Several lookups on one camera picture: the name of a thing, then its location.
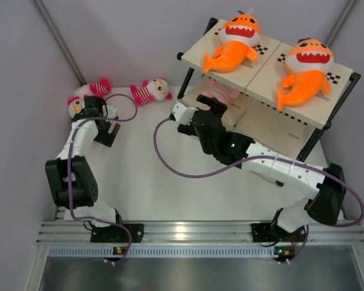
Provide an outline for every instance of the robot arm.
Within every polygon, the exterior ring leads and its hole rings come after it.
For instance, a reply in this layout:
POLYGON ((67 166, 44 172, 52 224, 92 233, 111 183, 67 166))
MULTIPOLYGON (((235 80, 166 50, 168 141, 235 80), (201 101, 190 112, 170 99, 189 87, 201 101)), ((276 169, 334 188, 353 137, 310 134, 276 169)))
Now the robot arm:
MULTIPOLYGON (((321 173, 305 170, 295 165, 295 162, 287 164, 279 161, 279 158, 289 158, 267 149, 248 136, 227 132, 221 122, 226 106, 214 98, 202 95, 197 101, 207 104, 210 109, 188 107, 180 101, 173 105, 170 117, 180 124, 179 132, 197 136, 203 152, 213 155, 222 164, 230 165, 252 156, 271 156, 274 159, 253 159, 237 167, 275 178, 305 195, 305 198, 294 205, 278 210, 272 228, 279 227, 280 231, 293 233, 312 222, 323 224, 337 222, 345 195, 345 190, 338 183, 321 173)), ((327 169, 320 166, 315 168, 343 179, 342 168, 338 165, 331 164, 327 169)))
MULTIPOLYGON (((76 217, 92 216, 111 222, 119 220, 120 216, 117 211, 98 199, 97 182, 87 163, 86 156, 90 153, 93 141, 108 147, 112 146, 120 125, 105 120, 95 120, 88 121, 78 127, 86 118, 97 116, 115 118, 116 113, 117 107, 106 104, 103 98, 86 97, 84 107, 72 119, 72 129, 64 148, 56 159, 46 162, 45 172, 54 203, 69 209, 67 157, 73 133, 78 130, 73 141, 72 172, 70 173, 73 186, 73 208, 76 217)), ((66 213, 65 219, 72 219, 69 212, 66 213)), ((97 227, 109 226, 97 221, 94 224, 97 227)))

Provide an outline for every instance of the metal plate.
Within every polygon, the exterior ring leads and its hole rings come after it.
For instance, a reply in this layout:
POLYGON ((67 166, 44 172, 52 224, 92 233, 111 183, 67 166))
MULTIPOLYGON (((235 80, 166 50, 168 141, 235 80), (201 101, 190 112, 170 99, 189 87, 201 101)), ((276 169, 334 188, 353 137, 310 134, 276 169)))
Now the metal plate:
POLYGON ((112 267, 49 258, 40 291, 362 291, 352 254, 351 247, 307 247, 289 266, 273 259, 137 258, 112 267))

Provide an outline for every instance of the wooden board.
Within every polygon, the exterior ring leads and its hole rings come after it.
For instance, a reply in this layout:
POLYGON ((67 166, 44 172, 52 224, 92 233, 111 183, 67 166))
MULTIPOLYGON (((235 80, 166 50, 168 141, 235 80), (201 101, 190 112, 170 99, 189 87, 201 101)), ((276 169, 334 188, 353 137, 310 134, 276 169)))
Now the wooden board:
POLYGON ((278 112, 274 107, 254 100, 236 123, 235 131, 250 136, 264 146, 296 158, 314 128, 300 119, 278 112))
MULTIPOLYGON (((182 98, 183 102, 192 107, 198 107, 203 110, 209 110, 209 106, 206 104, 200 103, 197 101, 197 97, 203 91, 209 89, 207 84, 209 80, 208 76, 203 76, 201 80, 192 87, 182 98)), ((227 130, 233 130, 234 125, 243 115, 245 110, 248 108, 248 105, 252 102, 251 98, 248 98, 244 94, 240 94, 237 99, 233 99, 229 102, 228 109, 225 111, 222 122, 227 130)))
MULTIPOLYGON (((213 55, 217 47, 221 45, 218 31, 226 23, 221 19, 212 27, 196 44, 194 44, 181 58, 181 61, 192 67, 195 70, 203 72, 203 59, 205 54, 213 55)), ((275 49, 279 46, 280 42, 269 38, 265 35, 261 36, 259 45, 255 47, 259 52, 259 60, 253 63, 250 60, 245 60, 242 65, 229 73, 216 73, 209 72, 207 75, 216 79, 223 84, 231 86, 241 92, 245 91, 246 86, 252 81, 254 76, 263 67, 265 62, 273 54, 275 49)))
MULTIPOLYGON (((288 76, 285 67, 285 56, 292 49, 290 45, 281 43, 271 55, 263 68, 257 73, 245 90, 245 93, 276 107, 276 94, 282 80, 288 76)), ((353 70, 333 63, 328 73, 331 92, 326 95, 318 93, 309 102, 300 107, 284 107, 283 112, 301 119, 318 129, 326 124, 335 104, 339 100, 353 70)))

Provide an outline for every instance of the pink plush toy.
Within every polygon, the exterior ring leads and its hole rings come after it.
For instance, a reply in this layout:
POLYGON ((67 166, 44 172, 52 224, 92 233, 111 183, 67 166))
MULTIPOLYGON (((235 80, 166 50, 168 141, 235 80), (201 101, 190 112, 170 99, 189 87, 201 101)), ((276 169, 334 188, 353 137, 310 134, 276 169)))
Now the pink plush toy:
POLYGON ((101 78, 98 83, 83 85, 74 92, 74 97, 67 101, 68 111, 71 118, 85 107, 84 98, 88 96, 97 96, 104 98, 111 90, 107 78, 101 78))
POLYGON ((110 92, 110 84, 107 78, 101 78, 98 83, 83 85, 74 92, 74 98, 85 98, 88 96, 97 96, 103 98, 110 92))
POLYGON ((153 79, 149 82, 144 80, 142 88, 138 88, 132 84, 130 89, 135 102, 139 106, 154 100, 163 101, 172 98, 169 85, 163 79, 153 79))
POLYGON ((209 98, 216 98, 225 105, 228 105, 230 99, 236 99, 240 94, 240 91, 225 86, 214 79, 209 79, 207 83, 209 90, 201 94, 209 98))

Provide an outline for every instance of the orange fish plush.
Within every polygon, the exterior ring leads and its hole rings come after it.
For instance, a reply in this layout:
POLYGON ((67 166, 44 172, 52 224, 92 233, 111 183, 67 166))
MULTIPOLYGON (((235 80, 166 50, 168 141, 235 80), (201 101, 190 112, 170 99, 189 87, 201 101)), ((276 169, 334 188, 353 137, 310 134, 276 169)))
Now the orange fish plush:
POLYGON ((244 58, 256 62, 258 53, 254 47, 260 41, 260 25, 253 16, 240 14, 225 23, 219 32, 221 45, 213 54, 213 58, 206 54, 203 71, 210 70, 226 73, 236 69, 244 58))
POLYGON ((279 111, 284 106, 296 107, 308 102, 320 89, 330 92, 326 74, 334 62, 333 53, 322 42, 308 38, 298 44, 286 56, 286 68, 290 75, 285 77, 277 92, 279 111))

